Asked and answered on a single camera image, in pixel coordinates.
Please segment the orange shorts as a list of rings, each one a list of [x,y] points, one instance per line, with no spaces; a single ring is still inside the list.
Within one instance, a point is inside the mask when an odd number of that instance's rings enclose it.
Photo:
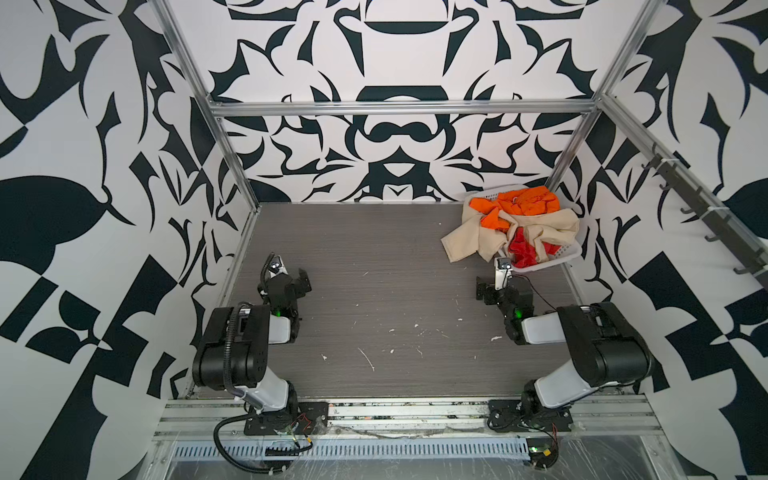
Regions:
[[[495,200],[473,198],[469,207],[480,212],[480,225],[484,228],[506,233],[511,223],[500,217],[508,215],[536,216],[560,210],[558,197],[545,186],[501,192]]]

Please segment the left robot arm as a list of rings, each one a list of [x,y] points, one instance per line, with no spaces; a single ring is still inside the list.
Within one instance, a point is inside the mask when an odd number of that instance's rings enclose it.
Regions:
[[[261,302],[220,307],[211,314],[192,364],[194,385],[224,391],[259,416],[297,416],[295,387],[268,366],[269,347],[297,340],[298,300],[311,291],[305,270],[294,277],[281,256],[270,254],[257,285]]]

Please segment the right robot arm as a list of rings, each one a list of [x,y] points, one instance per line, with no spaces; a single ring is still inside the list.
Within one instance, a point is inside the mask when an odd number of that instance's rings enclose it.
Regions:
[[[494,277],[478,277],[476,299],[496,306],[519,346],[564,344],[569,359],[529,381],[518,400],[491,400],[488,427],[497,432],[568,429],[572,405],[604,388],[622,388],[652,373],[654,357],[640,333],[611,302],[567,305],[537,315],[532,283],[494,260]]]

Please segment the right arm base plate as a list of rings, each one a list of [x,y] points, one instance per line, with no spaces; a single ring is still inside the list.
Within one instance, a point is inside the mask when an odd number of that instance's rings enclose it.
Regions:
[[[573,424],[569,407],[551,409],[528,397],[490,400],[488,409],[486,425],[499,433],[570,431]]]

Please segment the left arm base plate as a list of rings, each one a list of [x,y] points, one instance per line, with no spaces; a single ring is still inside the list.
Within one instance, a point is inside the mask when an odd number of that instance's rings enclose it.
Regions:
[[[329,404],[327,402],[299,402],[289,404],[279,411],[256,413],[248,409],[250,419],[245,423],[246,436],[276,435],[288,432],[295,435],[311,435],[327,425]]]

